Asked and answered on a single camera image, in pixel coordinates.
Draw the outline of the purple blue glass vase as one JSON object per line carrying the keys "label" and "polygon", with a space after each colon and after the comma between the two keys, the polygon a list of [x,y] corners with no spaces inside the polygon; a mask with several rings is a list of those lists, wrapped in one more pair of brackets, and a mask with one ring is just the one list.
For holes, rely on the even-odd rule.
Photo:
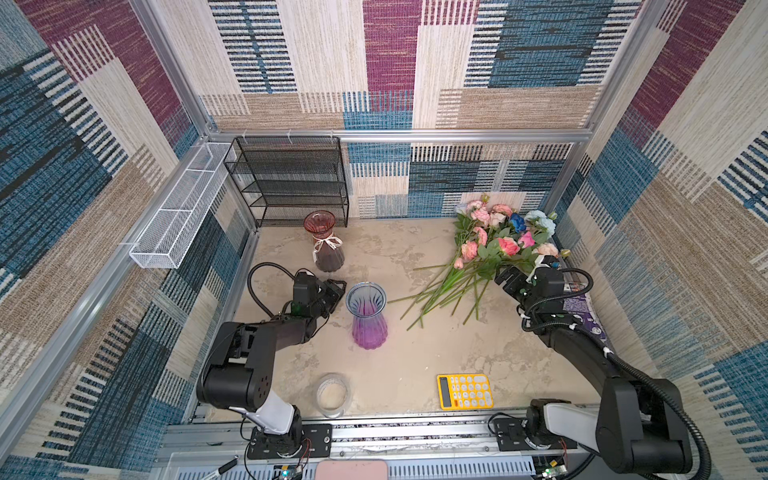
{"label": "purple blue glass vase", "polygon": [[358,283],[347,293],[346,307],[353,316],[352,338],[356,345],[374,350],[387,340],[386,304],[384,289],[373,282]]}

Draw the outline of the dark red glass vase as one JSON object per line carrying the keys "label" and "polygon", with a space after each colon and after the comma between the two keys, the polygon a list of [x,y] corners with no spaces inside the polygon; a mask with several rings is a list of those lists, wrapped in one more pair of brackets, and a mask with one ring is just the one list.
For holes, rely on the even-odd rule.
{"label": "dark red glass vase", "polygon": [[345,261],[343,241],[335,235],[336,217],[327,210],[308,214],[303,227],[313,238],[313,261],[316,267],[326,273],[339,270]]}

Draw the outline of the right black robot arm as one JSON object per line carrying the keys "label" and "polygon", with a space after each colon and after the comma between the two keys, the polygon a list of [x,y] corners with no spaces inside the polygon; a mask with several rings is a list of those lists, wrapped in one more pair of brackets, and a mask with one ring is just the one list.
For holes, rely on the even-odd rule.
{"label": "right black robot arm", "polygon": [[566,273],[540,266],[525,274],[507,266],[494,277],[517,301],[522,330],[568,360],[600,396],[596,412],[557,399],[533,400],[522,426],[527,440],[544,447],[571,439],[618,474],[709,478],[709,447],[685,412],[676,385],[623,360],[580,317],[565,310],[572,296],[565,289]]}

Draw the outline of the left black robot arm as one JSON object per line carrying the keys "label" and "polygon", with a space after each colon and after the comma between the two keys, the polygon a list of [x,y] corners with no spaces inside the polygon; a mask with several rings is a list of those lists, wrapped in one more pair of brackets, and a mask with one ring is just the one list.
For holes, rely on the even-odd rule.
{"label": "left black robot arm", "polygon": [[[277,313],[258,298],[252,286],[254,274],[263,268],[276,269],[292,281],[292,298]],[[273,391],[276,353],[314,339],[323,328],[320,321],[329,320],[343,299],[347,282],[261,262],[248,272],[246,286],[268,319],[221,324],[197,380],[197,399],[254,424],[247,438],[248,456],[259,452],[281,458],[307,455],[311,439],[303,431],[300,409]]]}

